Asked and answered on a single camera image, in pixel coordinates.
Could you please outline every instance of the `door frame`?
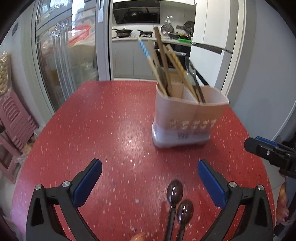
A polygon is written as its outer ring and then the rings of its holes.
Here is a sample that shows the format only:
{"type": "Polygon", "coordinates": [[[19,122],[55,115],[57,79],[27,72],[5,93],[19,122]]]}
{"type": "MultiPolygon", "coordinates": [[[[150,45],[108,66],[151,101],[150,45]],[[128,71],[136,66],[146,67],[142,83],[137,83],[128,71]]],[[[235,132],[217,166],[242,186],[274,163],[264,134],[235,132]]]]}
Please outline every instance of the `door frame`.
{"type": "Polygon", "coordinates": [[[246,31],[246,0],[238,0],[238,20],[237,20],[237,32],[235,36],[233,53],[229,65],[229,69],[221,90],[221,93],[228,97],[233,79],[235,77],[239,59],[242,53],[243,41],[246,31]]]}
{"type": "Polygon", "coordinates": [[[110,55],[112,3],[112,0],[96,0],[95,41],[99,81],[113,79],[112,56],[110,55]]]}
{"type": "Polygon", "coordinates": [[[46,124],[53,116],[54,110],[47,96],[42,82],[41,72],[38,68],[35,38],[37,7],[38,1],[35,1],[34,5],[28,7],[27,12],[24,15],[24,21],[31,24],[24,24],[21,29],[21,56],[23,58],[24,71],[32,97],[46,124]]]}

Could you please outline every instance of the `tiled floor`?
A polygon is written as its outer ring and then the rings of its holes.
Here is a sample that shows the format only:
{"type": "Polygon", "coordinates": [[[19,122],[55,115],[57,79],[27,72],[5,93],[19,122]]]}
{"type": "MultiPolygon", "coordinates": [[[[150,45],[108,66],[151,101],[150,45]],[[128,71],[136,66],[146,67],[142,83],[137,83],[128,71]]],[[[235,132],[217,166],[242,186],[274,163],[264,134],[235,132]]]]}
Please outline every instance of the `tiled floor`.
{"type": "Polygon", "coordinates": [[[279,190],[281,188],[281,185],[285,182],[285,178],[283,178],[280,174],[279,174],[279,168],[275,167],[271,164],[269,164],[269,162],[265,159],[262,159],[263,164],[265,166],[268,178],[269,178],[269,182],[271,184],[271,188],[272,188],[272,192],[274,195],[274,205],[275,207],[277,207],[277,199],[279,196],[279,190]]]}

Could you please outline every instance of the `red table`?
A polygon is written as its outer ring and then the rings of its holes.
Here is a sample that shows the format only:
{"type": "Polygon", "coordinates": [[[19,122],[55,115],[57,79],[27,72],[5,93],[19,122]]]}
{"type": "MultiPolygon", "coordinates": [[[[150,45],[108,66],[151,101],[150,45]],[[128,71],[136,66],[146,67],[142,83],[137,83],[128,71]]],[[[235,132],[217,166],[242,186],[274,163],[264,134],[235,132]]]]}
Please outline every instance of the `red table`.
{"type": "MultiPolygon", "coordinates": [[[[228,181],[252,188],[264,185],[274,219],[265,167],[244,150],[249,135],[233,111],[225,111],[205,146],[157,149],[151,139],[155,86],[87,82],[56,112],[34,144],[15,189],[12,219],[23,233],[35,185],[53,187],[72,180],[93,158],[102,161],[103,173],[79,210],[101,241],[129,240],[141,231],[146,231],[147,241],[162,240],[169,209],[166,188],[174,178],[184,185],[183,198],[194,204],[184,241],[200,240],[220,211],[196,172],[204,158],[228,181]]],[[[63,218],[61,223],[73,239],[63,218]]],[[[235,218],[227,237],[237,225],[235,218]]],[[[175,221],[172,240],[177,230],[175,221]]]]}

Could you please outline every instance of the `blue gripper pad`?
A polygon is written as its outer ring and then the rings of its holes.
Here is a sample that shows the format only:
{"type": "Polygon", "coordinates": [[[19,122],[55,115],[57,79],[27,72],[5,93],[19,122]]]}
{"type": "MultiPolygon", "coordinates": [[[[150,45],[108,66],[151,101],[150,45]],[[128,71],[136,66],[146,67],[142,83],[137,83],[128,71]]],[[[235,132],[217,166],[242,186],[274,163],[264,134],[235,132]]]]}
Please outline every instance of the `blue gripper pad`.
{"type": "Polygon", "coordinates": [[[89,197],[94,185],[102,174],[103,166],[99,159],[95,159],[92,167],[84,173],[84,177],[73,192],[73,206],[81,207],[89,197]]]}
{"type": "Polygon", "coordinates": [[[197,172],[202,180],[207,192],[209,193],[212,201],[216,207],[223,208],[226,205],[226,194],[225,190],[219,184],[214,174],[204,163],[204,160],[200,160],[197,164],[197,172]]]}
{"type": "Polygon", "coordinates": [[[263,138],[263,137],[256,137],[255,139],[258,140],[258,141],[265,142],[266,144],[272,145],[272,146],[274,146],[274,147],[278,147],[278,144],[277,144],[276,142],[274,142],[274,141],[270,141],[270,140],[265,139],[265,138],[263,138]]]}

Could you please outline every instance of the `cooking pot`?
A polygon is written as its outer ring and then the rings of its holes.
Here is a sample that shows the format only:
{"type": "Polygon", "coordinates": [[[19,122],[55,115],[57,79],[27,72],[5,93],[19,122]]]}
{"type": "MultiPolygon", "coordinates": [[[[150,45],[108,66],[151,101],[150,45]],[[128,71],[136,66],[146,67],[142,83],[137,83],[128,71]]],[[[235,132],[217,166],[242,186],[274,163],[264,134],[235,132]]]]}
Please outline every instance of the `cooking pot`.
{"type": "Polygon", "coordinates": [[[113,30],[116,30],[116,37],[119,37],[119,38],[126,38],[126,37],[129,37],[131,35],[131,32],[132,30],[130,29],[116,29],[116,28],[113,28],[113,30]]]}

